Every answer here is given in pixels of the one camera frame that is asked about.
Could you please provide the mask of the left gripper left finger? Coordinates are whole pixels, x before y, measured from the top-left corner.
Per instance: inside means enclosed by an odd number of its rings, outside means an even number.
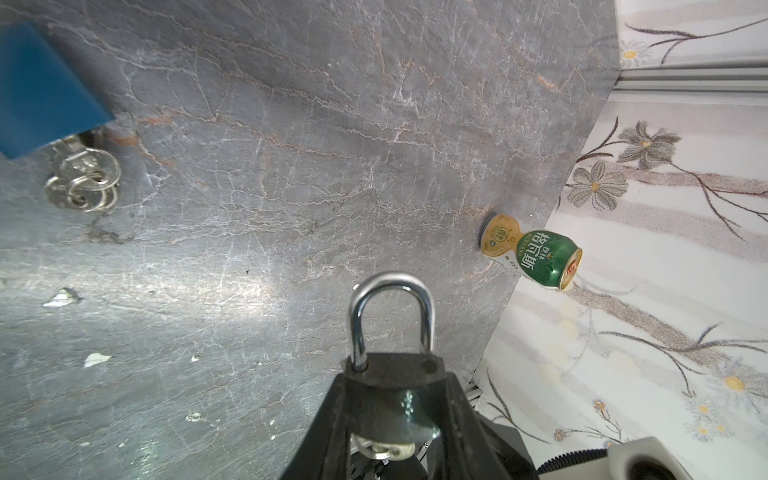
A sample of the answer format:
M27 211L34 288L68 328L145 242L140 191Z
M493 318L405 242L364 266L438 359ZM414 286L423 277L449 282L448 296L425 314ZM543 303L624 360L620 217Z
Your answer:
M350 433L345 408L345 376L332 382L315 418L281 479L347 479Z

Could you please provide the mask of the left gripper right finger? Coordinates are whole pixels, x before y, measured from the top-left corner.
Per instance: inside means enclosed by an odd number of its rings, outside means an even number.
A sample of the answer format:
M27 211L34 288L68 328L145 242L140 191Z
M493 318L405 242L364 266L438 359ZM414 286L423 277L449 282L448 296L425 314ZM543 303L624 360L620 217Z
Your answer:
M445 378L442 418L444 479L537 479L522 437L496 428L470 406L455 374Z

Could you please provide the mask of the silver key set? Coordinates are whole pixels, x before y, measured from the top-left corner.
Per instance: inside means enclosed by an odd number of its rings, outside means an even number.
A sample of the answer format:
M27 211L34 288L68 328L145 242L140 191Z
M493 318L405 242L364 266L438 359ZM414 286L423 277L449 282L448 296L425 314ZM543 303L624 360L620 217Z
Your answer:
M81 135L52 144L53 175L47 180L46 198L59 208L81 212L106 212L118 200L122 168L111 153L87 146Z
M416 453L415 443L387 443L350 435L354 449L364 457L376 461L405 461Z

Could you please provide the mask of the small black padlock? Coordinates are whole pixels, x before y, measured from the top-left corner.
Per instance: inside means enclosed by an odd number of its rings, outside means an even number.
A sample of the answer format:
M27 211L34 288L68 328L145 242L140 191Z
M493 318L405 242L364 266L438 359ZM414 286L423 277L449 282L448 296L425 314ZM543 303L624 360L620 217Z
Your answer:
M374 296L404 291L419 306L418 353L366 349L364 310ZM351 352L345 369L345 406L349 431L388 444L420 444L440 435L443 361L433 353L435 305L427 286L404 272L369 277L354 291L348 309Z

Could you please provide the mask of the blue padlock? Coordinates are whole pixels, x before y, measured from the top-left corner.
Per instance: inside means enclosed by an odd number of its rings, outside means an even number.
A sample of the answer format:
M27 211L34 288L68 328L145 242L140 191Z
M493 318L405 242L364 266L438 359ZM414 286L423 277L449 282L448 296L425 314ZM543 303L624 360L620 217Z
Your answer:
M1 154L22 158L114 119L35 25L1 29Z

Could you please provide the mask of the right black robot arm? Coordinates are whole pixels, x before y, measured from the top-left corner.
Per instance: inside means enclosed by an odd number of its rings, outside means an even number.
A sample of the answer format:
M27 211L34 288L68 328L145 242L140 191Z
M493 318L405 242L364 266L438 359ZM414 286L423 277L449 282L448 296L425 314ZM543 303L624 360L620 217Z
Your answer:
M541 474L562 471L607 457L606 449L588 449L558 455L536 467L519 431L476 414L491 450L511 479L538 479Z

